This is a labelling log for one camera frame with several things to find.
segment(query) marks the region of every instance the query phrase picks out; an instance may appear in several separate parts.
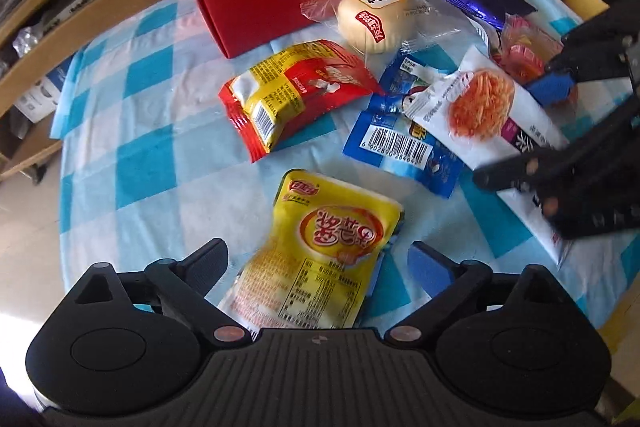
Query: checkered tablecloth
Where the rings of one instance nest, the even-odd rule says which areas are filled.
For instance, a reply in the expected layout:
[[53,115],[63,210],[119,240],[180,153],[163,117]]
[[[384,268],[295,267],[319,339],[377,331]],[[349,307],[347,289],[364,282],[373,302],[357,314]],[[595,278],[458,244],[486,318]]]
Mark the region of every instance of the checkered tablecloth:
[[[535,21],[558,36],[579,20],[559,0],[527,0]],[[450,200],[412,180],[342,155],[367,100],[325,115],[255,164],[227,121],[221,85],[287,46],[336,40],[314,25],[241,57],[222,56],[194,0],[164,0],[104,33],[75,56],[54,133],[64,136],[61,252],[69,288],[86,268],[109,261],[140,270],[161,257],[181,259],[212,237],[225,239],[230,265],[207,298],[216,303],[264,240],[284,172],[305,168],[381,192],[404,205],[406,223],[383,261],[366,325],[381,330],[428,299],[406,267],[412,241],[456,261],[478,259],[496,271],[547,266],[596,325],[640,268],[634,233],[579,241],[556,267],[529,231],[494,195],[479,192],[465,170]],[[441,42],[458,63],[468,42]],[[370,63],[380,74],[383,64]],[[628,81],[580,86],[577,114],[558,114],[578,136],[623,100]]]

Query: table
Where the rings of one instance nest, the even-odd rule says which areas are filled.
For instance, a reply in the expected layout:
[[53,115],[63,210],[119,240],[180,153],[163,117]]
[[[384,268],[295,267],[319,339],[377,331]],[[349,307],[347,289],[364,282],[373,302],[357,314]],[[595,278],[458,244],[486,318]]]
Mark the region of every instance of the table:
[[[559,0],[527,1],[538,8],[535,22],[552,35],[579,22]],[[60,241],[66,288],[97,261],[135,271],[161,257],[181,259],[222,237],[229,267],[207,295],[219,302],[268,233],[284,172],[305,168],[404,205],[406,222],[383,261],[364,325],[383,331],[428,301],[406,266],[416,240],[455,261],[478,259],[496,271],[519,273],[526,264],[543,264],[594,325],[606,320],[640,268],[635,233],[580,241],[557,267],[494,194],[475,188],[468,169],[446,201],[412,180],[343,156],[366,99],[325,115],[278,152],[249,163],[218,100],[221,85],[274,52],[317,38],[337,39],[313,25],[228,60],[194,0],[164,0],[79,52],[54,122],[54,132],[64,137]],[[442,44],[456,63],[463,49],[460,42]],[[370,65],[382,72],[383,64]],[[569,138],[578,136],[627,92],[623,80],[580,86],[577,114],[555,119]]]

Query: white snack package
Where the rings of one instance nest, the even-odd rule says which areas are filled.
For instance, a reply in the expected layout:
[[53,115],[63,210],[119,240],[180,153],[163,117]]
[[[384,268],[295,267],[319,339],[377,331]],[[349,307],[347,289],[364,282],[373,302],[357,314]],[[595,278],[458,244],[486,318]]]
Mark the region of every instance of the white snack package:
[[[416,94],[404,113],[472,170],[536,146],[567,144],[533,97],[475,47],[456,73]],[[559,264],[570,243],[542,216],[535,194],[511,188],[498,195]]]

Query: shredded food image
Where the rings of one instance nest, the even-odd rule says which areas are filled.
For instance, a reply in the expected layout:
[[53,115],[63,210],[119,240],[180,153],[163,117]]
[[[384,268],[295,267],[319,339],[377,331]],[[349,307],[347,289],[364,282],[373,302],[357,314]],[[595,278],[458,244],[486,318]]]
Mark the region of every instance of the shredded food image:
[[466,91],[449,107],[450,130],[456,136],[479,140],[499,135],[514,91],[513,81],[497,71],[476,71]]

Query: tiled floor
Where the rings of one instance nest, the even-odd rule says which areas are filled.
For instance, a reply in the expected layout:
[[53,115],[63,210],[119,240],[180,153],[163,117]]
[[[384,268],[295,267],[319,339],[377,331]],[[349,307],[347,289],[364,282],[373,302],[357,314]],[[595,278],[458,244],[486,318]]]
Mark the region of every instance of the tiled floor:
[[[59,180],[60,159],[55,158],[38,187],[21,174],[0,184],[0,367],[8,383],[31,403],[24,354],[64,295]],[[612,322],[613,376],[640,396],[640,278],[622,299]]]

